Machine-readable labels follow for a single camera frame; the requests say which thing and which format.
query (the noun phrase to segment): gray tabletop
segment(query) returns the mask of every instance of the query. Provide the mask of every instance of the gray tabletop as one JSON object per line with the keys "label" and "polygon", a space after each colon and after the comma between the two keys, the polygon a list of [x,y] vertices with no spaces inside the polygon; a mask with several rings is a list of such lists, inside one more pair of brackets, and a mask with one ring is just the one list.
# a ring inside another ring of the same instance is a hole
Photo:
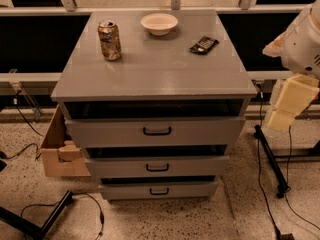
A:
{"label": "gray tabletop", "polygon": [[[178,26],[157,37],[140,20],[150,10],[96,11],[75,47],[55,90],[56,101],[254,96],[256,90],[214,10],[156,11],[177,17]],[[109,19],[120,32],[122,58],[101,53],[98,24]],[[189,48],[202,36],[219,41],[207,55]]]}

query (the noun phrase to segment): gray drawer cabinet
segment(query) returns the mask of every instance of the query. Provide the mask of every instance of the gray drawer cabinet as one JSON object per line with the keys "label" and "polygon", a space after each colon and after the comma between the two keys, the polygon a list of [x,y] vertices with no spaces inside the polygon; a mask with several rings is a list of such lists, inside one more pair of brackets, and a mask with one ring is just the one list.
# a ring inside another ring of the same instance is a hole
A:
{"label": "gray drawer cabinet", "polygon": [[[162,11],[180,23],[164,37],[140,26],[153,12],[93,12],[51,96],[107,200],[212,196],[256,95],[214,10]],[[97,45],[107,18],[115,62]],[[219,41],[206,56],[189,52],[199,33]]]}

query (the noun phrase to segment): bowl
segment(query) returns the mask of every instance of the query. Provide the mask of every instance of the bowl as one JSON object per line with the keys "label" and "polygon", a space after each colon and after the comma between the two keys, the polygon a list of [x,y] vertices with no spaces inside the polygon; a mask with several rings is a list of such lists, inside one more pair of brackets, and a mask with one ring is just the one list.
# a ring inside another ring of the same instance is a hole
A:
{"label": "bowl", "polygon": [[144,16],[141,25],[155,36],[164,36],[178,25],[178,20],[171,14],[153,13]]}

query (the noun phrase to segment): drawer handle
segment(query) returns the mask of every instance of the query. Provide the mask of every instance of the drawer handle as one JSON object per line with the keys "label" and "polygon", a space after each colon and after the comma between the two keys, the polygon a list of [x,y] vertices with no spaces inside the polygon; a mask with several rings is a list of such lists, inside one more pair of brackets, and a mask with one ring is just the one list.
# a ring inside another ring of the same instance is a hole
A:
{"label": "drawer handle", "polygon": [[143,127],[143,134],[147,136],[164,136],[169,135],[171,133],[172,129],[169,126],[168,129],[165,132],[153,132],[151,130],[148,130],[147,127]]}
{"label": "drawer handle", "polygon": [[165,191],[153,191],[152,188],[150,188],[150,195],[152,196],[165,196],[169,194],[169,188],[167,188]]}
{"label": "drawer handle", "polygon": [[166,167],[163,169],[151,169],[151,167],[148,164],[146,164],[146,170],[148,172],[166,172],[169,170],[169,164],[166,164]]}

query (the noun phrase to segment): cardboard box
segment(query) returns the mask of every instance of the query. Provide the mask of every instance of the cardboard box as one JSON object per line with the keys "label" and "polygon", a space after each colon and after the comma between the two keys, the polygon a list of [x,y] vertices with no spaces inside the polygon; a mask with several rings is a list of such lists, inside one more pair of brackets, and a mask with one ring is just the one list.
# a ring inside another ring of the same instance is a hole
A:
{"label": "cardboard box", "polygon": [[40,146],[46,176],[90,176],[80,148],[66,137],[64,116],[58,106]]}

